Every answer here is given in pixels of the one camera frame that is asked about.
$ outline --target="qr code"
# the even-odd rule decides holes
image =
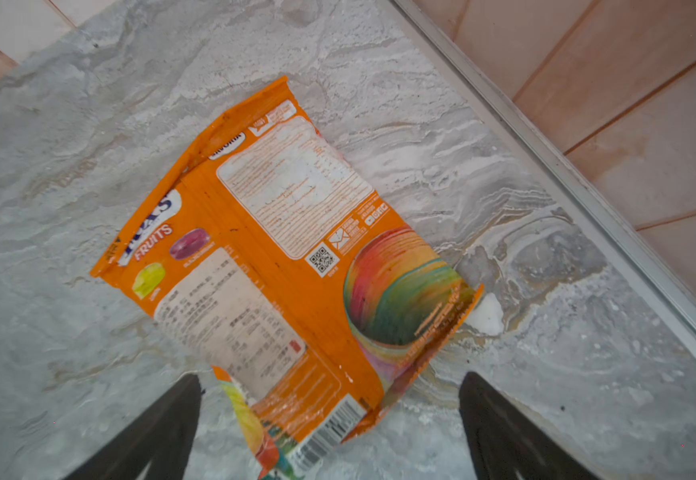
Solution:
[[[308,256],[306,261],[310,264],[319,276],[324,277],[332,267],[338,262],[339,258],[330,248],[322,242]]]

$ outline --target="nutrition facts label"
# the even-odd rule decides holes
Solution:
[[[222,248],[161,300],[154,320],[258,399],[305,353],[303,340]]]
[[[373,192],[300,116],[229,158],[218,177],[292,259],[307,254]]]

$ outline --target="purple candy image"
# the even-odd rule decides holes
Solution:
[[[183,235],[169,249],[169,254],[175,260],[185,260],[199,251],[209,241],[209,234],[203,228],[191,230]]]

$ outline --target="marble floor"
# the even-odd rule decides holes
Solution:
[[[125,0],[0,81],[0,478],[62,477],[184,372],[207,389],[186,478],[255,478],[208,365],[88,271],[195,135],[283,74],[488,292],[311,478],[474,478],[468,370],[606,478],[696,478],[696,360],[371,0]]]

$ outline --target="candy wrapper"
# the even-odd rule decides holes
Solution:
[[[199,135],[92,275],[216,366],[262,478],[301,478],[377,424],[482,294],[286,78]]]

